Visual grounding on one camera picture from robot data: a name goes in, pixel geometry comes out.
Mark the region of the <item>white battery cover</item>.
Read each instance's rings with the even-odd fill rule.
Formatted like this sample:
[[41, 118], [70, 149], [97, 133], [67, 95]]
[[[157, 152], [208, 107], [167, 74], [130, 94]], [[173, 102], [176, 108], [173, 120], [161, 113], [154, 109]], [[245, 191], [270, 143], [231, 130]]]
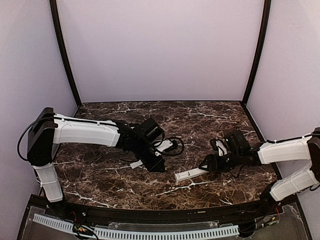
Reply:
[[139, 167], [139, 166], [141, 166], [141, 165], [143, 165], [143, 163], [139, 160], [139, 161], [136, 161], [136, 162], [131, 163], [131, 164], [130, 164], [130, 167], [131, 167], [132, 169], [135, 169], [135, 168], [137, 168], [137, 167]]

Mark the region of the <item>white remote control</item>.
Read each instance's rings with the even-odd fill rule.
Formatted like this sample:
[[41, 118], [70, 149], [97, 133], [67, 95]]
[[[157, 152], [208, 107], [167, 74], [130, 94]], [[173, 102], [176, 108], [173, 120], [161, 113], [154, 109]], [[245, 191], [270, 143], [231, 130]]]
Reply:
[[190, 169], [187, 171], [175, 173], [174, 178], [175, 178], [175, 181], [177, 183], [179, 183], [179, 182], [182, 182], [182, 181], [185, 181], [188, 179], [192, 179], [192, 178], [195, 178], [195, 177], [207, 174], [207, 173], [209, 173], [209, 171], [206, 171], [206, 170], [203, 170], [200, 168], [194, 168], [194, 169]]

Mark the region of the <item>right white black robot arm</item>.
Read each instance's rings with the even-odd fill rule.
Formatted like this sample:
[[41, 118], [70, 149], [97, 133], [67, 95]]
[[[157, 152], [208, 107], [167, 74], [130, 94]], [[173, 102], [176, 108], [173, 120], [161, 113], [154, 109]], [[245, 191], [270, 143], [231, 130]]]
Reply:
[[215, 154], [208, 154], [199, 169], [228, 172], [239, 166], [261, 166], [271, 163], [306, 160], [308, 164], [291, 175], [271, 183], [260, 195], [267, 202], [280, 202], [288, 196], [320, 184], [320, 129], [299, 137], [267, 140], [250, 146], [240, 130], [229, 132], [220, 140], [210, 141]]

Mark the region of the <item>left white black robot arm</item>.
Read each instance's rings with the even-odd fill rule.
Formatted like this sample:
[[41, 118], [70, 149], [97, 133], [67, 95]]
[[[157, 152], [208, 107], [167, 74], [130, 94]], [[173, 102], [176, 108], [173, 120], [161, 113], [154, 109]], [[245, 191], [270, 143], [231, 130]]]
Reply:
[[97, 121], [56, 114], [51, 107], [44, 108], [24, 133], [28, 135], [25, 161], [34, 168], [51, 203], [64, 198], [53, 163], [53, 145], [77, 143], [122, 149], [132, 152], [149, 172], [157, 173], [165, 171], [162, 156], [173, 146], [170, 140], [165, 139], [154, 144], [158, 137], [165, 134], [152, 118], [141, 124], [123, 120]]

